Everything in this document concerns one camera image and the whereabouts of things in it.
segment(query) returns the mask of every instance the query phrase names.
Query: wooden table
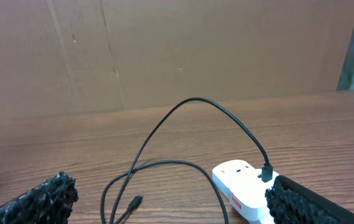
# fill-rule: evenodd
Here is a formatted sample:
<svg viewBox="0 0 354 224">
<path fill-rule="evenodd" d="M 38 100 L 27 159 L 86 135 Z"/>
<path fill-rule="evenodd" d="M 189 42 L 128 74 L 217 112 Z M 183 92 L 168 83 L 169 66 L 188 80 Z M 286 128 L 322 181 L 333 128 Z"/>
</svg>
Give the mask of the wooden table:
<svg viewBox="0 0 354 224">
<path fill-rule="evenodd" d="M 354 91 L 228 101 L 274 169 L 354 212 Z M 141 144 L 170 107 L 20 119 L 0 123 L 0 204 L 64 170 L 77 179 L 80 199 L 70 223 L 99 223 L 105 185 L 128 170 Z M 261 167 L 261 153 L 227 116 L 204 103 L 177 110 L 154 135 L 138 165 L 181 159 L 209 174 L 231 159 Z M 106 198 L 109 219 L 116 183 Z M 119 205 L 141 206 L 126 223 L 223 223 L 204 176 L 192 167 L 163 165 L 137 172 Z M 227 199 L 230 223 L 244 223 Z"/>
</svg>

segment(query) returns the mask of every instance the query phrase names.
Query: power strip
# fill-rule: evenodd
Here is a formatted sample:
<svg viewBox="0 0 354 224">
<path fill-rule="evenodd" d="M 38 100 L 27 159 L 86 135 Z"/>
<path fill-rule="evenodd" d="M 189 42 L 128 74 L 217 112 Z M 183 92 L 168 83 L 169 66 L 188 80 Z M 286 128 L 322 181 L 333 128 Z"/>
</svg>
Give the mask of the power strip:
<svg viewBox="0 0 354 224">
<path fill-rule="evenodd" d="M 278 175 L 273 171 L 272 180 L 264 183 L 261 180 L 261 169 L 235 159 L 213 169 L 213 182 L 250 224 L 273 224 L 265 191 L 274 185 Z"/>
</svg>

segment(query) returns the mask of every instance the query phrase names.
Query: cable connector tip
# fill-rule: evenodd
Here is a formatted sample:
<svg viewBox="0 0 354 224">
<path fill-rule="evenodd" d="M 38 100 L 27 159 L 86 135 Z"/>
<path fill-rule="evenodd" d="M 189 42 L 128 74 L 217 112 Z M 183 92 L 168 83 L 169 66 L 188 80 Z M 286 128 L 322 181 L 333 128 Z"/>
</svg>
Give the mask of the cable connector tip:
<svg viewBox="0 0 354 224">
<path fill-rule="evenodd" d="M 274 172 L 274 168 L 272 167 L 271 164 L 264 165 L 264 167 L 261 169 L 261 180 L 264 183 L 272 180 L 273 172 Z"/>
<path fill-rule="evenodd" d="M 131 203 L 128 205 L 128 210 L 132 211 L 135 208 L 138 208 L 143 198 L 144 197 L 142 195 L 135 196 L 134 199 L 131 201 Z"/>
</svg>

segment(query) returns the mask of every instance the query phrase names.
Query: black textured object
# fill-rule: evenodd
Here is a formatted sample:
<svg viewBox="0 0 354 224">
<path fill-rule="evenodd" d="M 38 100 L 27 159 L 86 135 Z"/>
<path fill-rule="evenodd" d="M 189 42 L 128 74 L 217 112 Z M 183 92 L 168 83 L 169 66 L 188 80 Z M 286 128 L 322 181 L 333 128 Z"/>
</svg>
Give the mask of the black textured object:
<svg viewBox="0 0 354 224">
<path fill-rule="evenodd" d="M 78 200 L 76 180 L 64 172 L 0 206 L 0 224 L 66 224 Z"/>
<path fill-rule="evenodd" d="M 265 197 L 276 224 L 354 223 L 354 213 L 282 175 Z"/>
</svg>

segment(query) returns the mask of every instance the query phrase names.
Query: brown cardboard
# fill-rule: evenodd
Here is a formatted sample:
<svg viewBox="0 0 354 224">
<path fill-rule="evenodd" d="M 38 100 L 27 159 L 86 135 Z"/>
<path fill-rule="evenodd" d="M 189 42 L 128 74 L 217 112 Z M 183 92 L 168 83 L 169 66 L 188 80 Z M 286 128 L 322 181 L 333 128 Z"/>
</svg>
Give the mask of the brown cardboard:
<svg viewBox="0 0 354 224">
<path fill-rule="evenodd" d="M 336 89 L 354 1 L 0 0 L 0 120 Z"/>
<path fill-rule="evenodd" d="M 45 0 L 0 0 L 0 119 L 69 113 L 72 103 Z"/>
</svg>

